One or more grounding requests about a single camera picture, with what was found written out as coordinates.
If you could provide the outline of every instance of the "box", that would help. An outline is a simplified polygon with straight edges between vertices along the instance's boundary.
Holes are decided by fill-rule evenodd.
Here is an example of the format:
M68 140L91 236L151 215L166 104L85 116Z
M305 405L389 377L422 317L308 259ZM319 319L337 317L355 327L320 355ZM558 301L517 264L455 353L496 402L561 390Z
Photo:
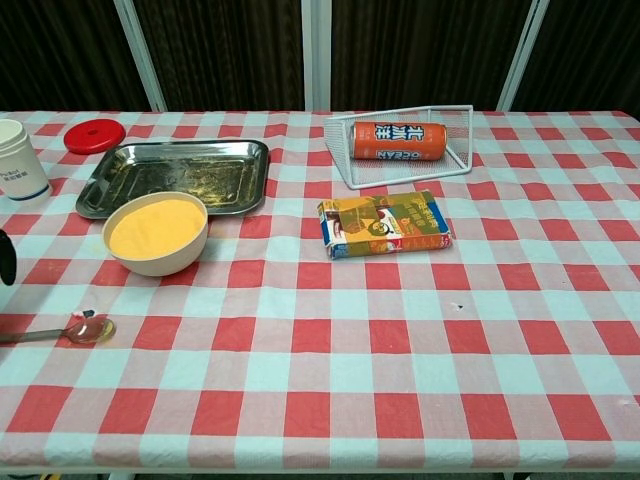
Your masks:
M430 192L334 198L318 205L332 259L451 245L451 232Z

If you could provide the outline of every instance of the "spoon handle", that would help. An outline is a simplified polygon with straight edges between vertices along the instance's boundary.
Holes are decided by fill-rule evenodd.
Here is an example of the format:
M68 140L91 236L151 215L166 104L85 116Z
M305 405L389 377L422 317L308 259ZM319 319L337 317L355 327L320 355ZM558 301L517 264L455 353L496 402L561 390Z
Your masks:
M60 338L63 333L64 330L60 328L55 330L40 330L39 332L0 333L0 344L37 342L38 340L56 340Z

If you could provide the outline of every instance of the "white cup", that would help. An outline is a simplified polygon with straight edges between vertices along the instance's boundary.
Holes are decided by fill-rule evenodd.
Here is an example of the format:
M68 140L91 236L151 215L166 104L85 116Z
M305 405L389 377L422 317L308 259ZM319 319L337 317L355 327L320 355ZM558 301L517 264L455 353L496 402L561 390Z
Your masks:
M0 119L0 189L21 205L35 205L51 195L51 186L29 135L16 120Z

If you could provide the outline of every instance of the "can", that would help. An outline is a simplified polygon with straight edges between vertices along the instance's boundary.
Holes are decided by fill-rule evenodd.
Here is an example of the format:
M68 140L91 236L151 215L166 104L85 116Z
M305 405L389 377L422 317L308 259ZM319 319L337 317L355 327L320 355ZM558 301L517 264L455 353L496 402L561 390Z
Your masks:
M439 123L355 122L353 158L438 160L447 147L447 129Z

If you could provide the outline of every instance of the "dark curtain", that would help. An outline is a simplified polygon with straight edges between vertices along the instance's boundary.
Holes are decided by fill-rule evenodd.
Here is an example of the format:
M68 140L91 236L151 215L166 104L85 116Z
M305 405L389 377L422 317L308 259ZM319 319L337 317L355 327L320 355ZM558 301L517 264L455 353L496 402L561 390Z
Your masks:
M530 2L334 0L331 106L494 110Z
M513 110L623 110L640 118L640 2L549 3Z
M113 1L2 0L0 110L148 110Z
M136 0L170 110L304 109L299 0Z

